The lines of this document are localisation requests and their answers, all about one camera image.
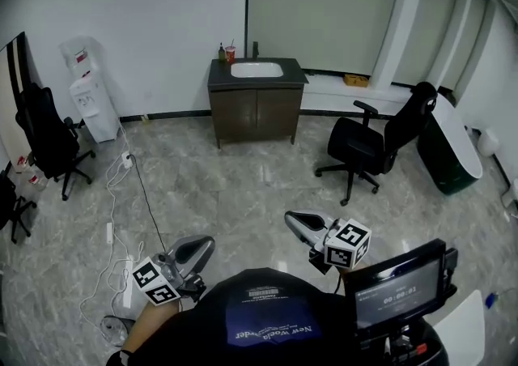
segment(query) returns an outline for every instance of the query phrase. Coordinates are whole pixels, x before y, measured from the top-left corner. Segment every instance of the chair backrest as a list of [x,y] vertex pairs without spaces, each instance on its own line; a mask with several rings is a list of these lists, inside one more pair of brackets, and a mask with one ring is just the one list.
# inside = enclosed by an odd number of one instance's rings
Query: chair backrest
[[2,170],[2,173],[0,173],[0,229],[2,229],[11,218],[13,209],[15,209],[15,202],[15,186]]
[[392,168],[397,151],[424,130],[435,107],[437,91],[430,83],[419,83],[411,92],[410,99],[385,126],[384,172]]
[[63,174],[79,151],[79,144],[57,115],[52,92],[33,84],[21,94],[16,121],[27,135],[36,166],[47,177]]

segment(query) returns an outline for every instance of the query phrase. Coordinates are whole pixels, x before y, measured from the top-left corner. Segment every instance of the monitor screen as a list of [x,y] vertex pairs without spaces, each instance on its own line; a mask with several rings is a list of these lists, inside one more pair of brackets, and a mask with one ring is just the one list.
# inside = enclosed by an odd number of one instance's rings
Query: monitor screen
[[437,297],[439,260],[355,293],[356,321],[365,329],[408,313]]

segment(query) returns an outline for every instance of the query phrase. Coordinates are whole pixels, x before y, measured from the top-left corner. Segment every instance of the sink cabinet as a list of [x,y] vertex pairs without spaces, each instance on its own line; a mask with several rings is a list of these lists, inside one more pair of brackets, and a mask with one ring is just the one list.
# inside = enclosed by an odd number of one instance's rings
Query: sink cabinet
[[216,142],[290,137],[295,142],[302,88],[213,91],[210,108]]

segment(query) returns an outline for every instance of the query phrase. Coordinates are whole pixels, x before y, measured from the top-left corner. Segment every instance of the red button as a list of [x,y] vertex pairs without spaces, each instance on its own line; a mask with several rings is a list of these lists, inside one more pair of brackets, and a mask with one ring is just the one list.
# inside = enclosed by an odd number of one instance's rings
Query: red button
[[423,343],[418,346],[418,355],[422,355],[423,353],[426,353],[428,350],[427,344]]

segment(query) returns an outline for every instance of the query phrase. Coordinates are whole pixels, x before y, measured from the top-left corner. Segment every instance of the dark countertop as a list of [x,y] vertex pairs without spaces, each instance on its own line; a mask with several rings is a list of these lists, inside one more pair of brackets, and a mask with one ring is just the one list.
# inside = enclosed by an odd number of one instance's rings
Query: dark countertop
[[306,75],[294,58],[237,58],[240,62],[275,62],[282,68],[282,77],[237,78],[231,74],[231,66],[213,59],[210,64],[209,91],[255,88],[301,88],[308,83]]

